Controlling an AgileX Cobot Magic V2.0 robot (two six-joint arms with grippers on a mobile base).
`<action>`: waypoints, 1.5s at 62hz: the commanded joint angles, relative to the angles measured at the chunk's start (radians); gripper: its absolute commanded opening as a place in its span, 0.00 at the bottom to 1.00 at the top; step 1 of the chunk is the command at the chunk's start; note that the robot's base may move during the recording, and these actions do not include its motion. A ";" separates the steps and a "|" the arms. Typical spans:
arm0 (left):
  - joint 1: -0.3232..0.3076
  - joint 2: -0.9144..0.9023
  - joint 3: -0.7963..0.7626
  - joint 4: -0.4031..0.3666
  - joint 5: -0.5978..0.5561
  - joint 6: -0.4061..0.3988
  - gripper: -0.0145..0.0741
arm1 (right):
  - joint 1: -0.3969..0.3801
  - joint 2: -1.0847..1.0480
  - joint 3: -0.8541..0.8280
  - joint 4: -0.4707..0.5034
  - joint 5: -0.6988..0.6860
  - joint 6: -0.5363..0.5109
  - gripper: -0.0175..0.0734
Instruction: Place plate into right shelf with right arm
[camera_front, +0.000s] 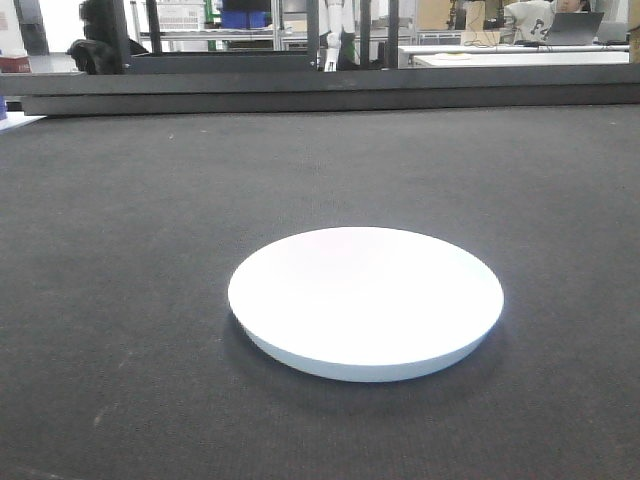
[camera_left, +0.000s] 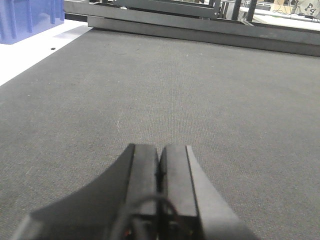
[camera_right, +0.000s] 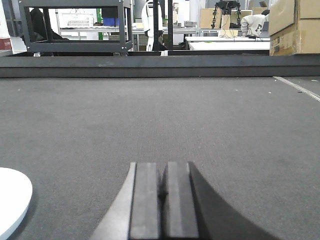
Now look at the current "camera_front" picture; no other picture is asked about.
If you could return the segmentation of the white humanoid robot arm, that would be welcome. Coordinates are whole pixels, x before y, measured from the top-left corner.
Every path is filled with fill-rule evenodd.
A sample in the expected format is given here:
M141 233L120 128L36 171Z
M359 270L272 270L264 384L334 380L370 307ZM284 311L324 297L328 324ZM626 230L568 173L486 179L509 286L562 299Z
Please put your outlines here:
M338 68L342 34L355 32L353 1L319 0L318 21L319 35L325 35L327 40L324 71L335 72Z

